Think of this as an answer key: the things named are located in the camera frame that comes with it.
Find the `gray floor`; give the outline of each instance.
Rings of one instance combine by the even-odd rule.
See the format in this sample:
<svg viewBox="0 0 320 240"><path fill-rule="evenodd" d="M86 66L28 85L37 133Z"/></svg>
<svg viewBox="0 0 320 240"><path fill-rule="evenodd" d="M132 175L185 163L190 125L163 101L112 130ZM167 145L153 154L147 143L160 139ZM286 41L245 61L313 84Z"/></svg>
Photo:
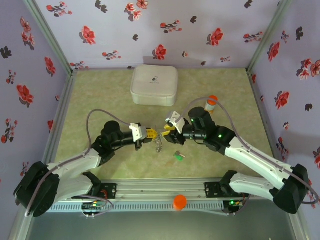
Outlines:
<svg viewBox="0 0 320 240"><path fill-rule="evenodd" d="M237 216L203 212L81 213L35 218L27 240L296 240L289 215L271 201L252 200Z"/></svg>

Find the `orange cap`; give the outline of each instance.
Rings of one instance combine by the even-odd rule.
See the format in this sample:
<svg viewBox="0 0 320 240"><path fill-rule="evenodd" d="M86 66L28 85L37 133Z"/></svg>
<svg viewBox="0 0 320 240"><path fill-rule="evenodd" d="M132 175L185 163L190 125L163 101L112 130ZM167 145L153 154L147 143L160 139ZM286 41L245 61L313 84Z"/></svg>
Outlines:
<svg viewBox="0 0 320 240"><path fill-rule="evenodd" d="M217 98L217 96L215 96L215 95L211 95L211 96L209 96L209 98L211 98L211 99L214 99L214 100L217 100L217 101L218 101L218 98ZM216 104L217 104L215 101L212 101L212 100L207 100L206 102L207 102L208 104L210 104L211 106L214 106L214 105L216 105Z"/></svg>
<svg viewBox="0 0 320 240"><path fill-rule="evenodd" d="M178 195L173 200L173 207L177 211L181 211L186 207L186 205L187 205L187 199L183 195Z"/></svg>

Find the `white storage case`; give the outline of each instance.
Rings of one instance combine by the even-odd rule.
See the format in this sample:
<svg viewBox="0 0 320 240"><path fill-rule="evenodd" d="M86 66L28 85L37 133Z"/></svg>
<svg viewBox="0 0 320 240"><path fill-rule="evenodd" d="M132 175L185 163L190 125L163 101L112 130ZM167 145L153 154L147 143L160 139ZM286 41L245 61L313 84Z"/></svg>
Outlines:
<svg viewBox="0 0 320 240"><path fill-rule="evenodd" d="M178 71L173 66L139 65L134 69L130 91L135 104L173 106L177 89Z"/></svg>

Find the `green table surface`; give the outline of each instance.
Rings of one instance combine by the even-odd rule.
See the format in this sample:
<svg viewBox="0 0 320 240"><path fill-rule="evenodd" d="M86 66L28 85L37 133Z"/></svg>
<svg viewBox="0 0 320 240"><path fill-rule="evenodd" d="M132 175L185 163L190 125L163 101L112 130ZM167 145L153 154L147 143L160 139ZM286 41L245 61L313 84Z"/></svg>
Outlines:
<svg viewBox="0 0 320 240"><path fill-rule="evenodd" d="M137 105L130 93L133 70L85 70L76 75L70 104L62 130L56 162L66 160L84 151L89 144L86 118L93 109L106 110L126 123L141 123L149 128L162 129L170 111L182 113L194 99L216 95L231 115L244 140L272 156L267 135L259 114L252 88L244 68L178 69L177 101L174 106ZM205 106L205 102L194 105ZM223 110L216 107L212 119L217 125L231 128ZM93 140L105 123L112 118L95 112L89 120ZM123 132L129 127L120 124ZM149 178L206 178L222 177L228 170L246 175L258 174L240 162L210 151L203 145L188 140L184 146L162 139L162 152L156 152L154 142L142 149L126 146L115 156L92 172L100 179ZM174 157L180 151L182 161Z"/></svg>

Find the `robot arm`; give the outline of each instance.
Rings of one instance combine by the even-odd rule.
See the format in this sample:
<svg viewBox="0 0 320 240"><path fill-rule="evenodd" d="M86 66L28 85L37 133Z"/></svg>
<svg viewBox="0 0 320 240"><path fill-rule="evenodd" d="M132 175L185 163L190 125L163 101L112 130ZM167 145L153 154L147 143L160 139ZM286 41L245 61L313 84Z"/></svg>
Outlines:
<svg viewBox="0 0 320 240"><path fill-rule="evenodd" d="M97 196L102 190L102 184L89 170L107 163L119 148L134 145L135 150L138 151L141 149L142 143L149 143L153 140L152 133L155 132L153 129L141 126L140 123L131 123L129 128L131 131L122 132L118 122L107 122L101 135L91 145L87 155L83 153L83 157L79 157L78 160L59 167L54 173L51 173L41 185L31 206L29 212L33 217L41 216L54 203L61 200L79 195ZM48 165L44 165L40 161L34 163L14 191L17 201L27 208L39 181L60 163Z"/></svg>
<svg viewBox="0 0 320 240"><path fill-rule="evenodd" d="M251 168L262 177L246 176L236 171L228 171L220 181L221 190L226 194L246 193L273 201L279 208L290 214L296 214L302 204L308 189L294 177L284 172L284 169L309 182L305 167L297 164L295 167L280 162L259 151L250 144L244 147L235 132L224 126L218 126L202 107L189 111L191 124L181 118L177 112L171 112L166 118L167 125L163 137L170 143L184 145L187 139L203 144L214 152L235 159ZM267 158L281 168L258 156Z"/></svg>

